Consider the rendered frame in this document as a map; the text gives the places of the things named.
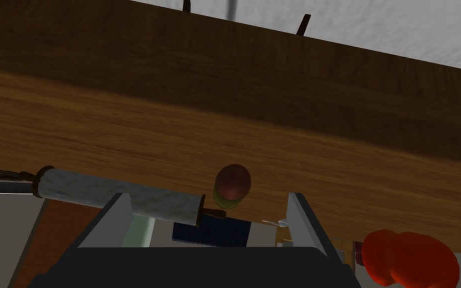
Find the brown wooden table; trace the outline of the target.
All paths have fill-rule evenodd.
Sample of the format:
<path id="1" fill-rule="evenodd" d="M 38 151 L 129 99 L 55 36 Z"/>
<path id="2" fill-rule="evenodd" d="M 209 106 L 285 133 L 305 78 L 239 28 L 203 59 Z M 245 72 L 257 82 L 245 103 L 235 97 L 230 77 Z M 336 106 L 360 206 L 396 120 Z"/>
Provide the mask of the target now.
<path id="1" fill-rule="evenodd" d="M 461 69 L 129 0 L 0 0 L 0 169 L 210 194 L 333 236 L 431 235 L 461 253 Z"/>

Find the red tomato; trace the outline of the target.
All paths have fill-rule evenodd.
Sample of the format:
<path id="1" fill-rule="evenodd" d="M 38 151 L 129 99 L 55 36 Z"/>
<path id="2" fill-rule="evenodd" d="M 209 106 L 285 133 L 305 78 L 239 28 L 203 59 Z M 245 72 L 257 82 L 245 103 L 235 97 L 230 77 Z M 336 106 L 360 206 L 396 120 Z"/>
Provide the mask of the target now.
<path id="1" fill-rule="evenodd" d="M 368 275 L 383 287 L 456 288 L 460 279 L 452 250 L 425 234 L 377 230 L 363 240 L 361 255 Z"/>

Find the dark blue striped cloth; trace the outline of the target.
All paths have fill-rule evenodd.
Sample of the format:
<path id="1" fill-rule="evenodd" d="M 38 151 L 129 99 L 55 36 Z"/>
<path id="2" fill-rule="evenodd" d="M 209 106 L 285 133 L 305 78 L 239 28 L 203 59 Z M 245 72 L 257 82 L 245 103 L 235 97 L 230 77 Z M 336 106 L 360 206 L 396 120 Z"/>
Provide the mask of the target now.
<path id="1" fill-rule="evenodd" d="M 174 223 L 172 241 L 211 247 L 246 247 L 251 222 L 203 215 L 199 226 Z"/>

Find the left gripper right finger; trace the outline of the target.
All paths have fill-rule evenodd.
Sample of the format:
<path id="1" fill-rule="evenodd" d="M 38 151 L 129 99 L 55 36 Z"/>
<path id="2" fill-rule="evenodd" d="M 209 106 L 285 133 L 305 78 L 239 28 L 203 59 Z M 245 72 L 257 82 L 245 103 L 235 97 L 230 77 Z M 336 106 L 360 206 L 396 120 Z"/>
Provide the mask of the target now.
<path id="1" fill-rule="evenodd" d="M 286 220 L 295 247 L 312 247 L 327 255 L 328 235 L 301 193 L 289 193 Z"/>

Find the red and green apple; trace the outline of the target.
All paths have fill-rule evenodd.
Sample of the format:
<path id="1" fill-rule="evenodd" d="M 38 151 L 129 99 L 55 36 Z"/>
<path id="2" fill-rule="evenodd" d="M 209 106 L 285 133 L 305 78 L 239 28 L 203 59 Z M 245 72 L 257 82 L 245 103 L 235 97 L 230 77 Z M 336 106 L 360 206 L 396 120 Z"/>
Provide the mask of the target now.
<path id="1" fill-rule="evenodd" d="M 229 164 L 216 175 L 213 199 L 223 209 L 235 208 L 251 189 L 251 174 L 240 164 Z"/>

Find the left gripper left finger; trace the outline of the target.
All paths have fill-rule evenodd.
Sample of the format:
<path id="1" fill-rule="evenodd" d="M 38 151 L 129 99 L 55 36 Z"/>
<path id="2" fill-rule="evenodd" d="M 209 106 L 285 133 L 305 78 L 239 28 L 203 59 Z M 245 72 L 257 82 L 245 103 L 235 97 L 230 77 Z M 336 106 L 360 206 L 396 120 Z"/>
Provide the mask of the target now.
<path id="1" fill-rule="evenodd" d="M 117 193 L 77 239 L 79 248 L 121 247 L 133 219 L 130 196 Z"/>

